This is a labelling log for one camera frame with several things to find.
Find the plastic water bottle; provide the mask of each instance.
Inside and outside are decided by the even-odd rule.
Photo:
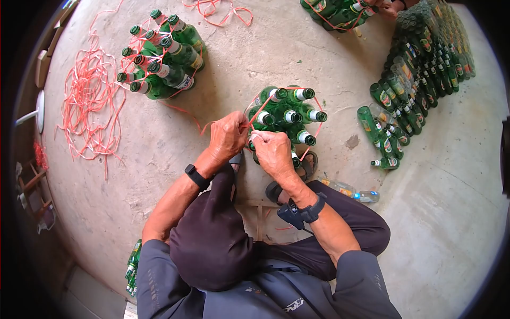
[[[322,184],[360,202],[374,203],[379,201],[380,195],[376,191],[360,190],[360,192],[356,192],[356,189],[353,186],[346,183],[331,181],[325,177],[318,177],[317,180]]]

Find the man's left hand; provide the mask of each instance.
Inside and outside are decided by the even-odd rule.
[[[211,124],[211,143],[207,148],[212,161],[218,166],[225,164],[239,153],[248,138],[248,119],[235,111]]]

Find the black sandal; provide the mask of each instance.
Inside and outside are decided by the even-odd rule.
[[[311,167],[310,162],[304,160],[303,158],[303,161],[301,162],[301,167],[303,167],[305,174],[304,176],[300,176],[303,181],[309,180],[313,176],[313,174],[315,174],[315,171],[317,170],[317,164],[319,163],[319,159],[315,152],[308,152],[307,155],[313,156],[314,166]],[[283,204],[278,202],[278,197],[280,196],[282,191],[283,191],[282,187],[276,181],[272,181],[266,187],[266,197],[273,203],[276,203],[281,206]]]

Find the dark pants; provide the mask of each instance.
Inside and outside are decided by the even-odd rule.
[[[188,285],[208,291],[229,289],[256,271],[260,259],[287,261],[324,281],[336,277],[335,265],[315,236],[289,245],[254,242],[230,201],[233,182],[234,171],[226,164],[211,191],[197,197],[170,232],[170,258]],[[376,256],[384,251],[390,229],[382,217],[319,181],[307,186],[326,194],[326,202],[349,224],[363,251]]]

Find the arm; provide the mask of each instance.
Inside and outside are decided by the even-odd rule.
[[[260,165],[289,194],[297,207],[302,209],[314,205],[317,195],[294,171],[287,135],[253,131],[251,136]],[[319,218],[310,223],[310,226],[335,266],[345,252],[361,250],[349,225],[328,204],[324,205]]]
[[[211,124],[211,142],[194,165],[208,179],[246,144],[246,116],[237,111]],[[170,229],[198,195],[198,186],[183,174],[163,195],[142,231],[142,245],[151,239],[166,241]]]

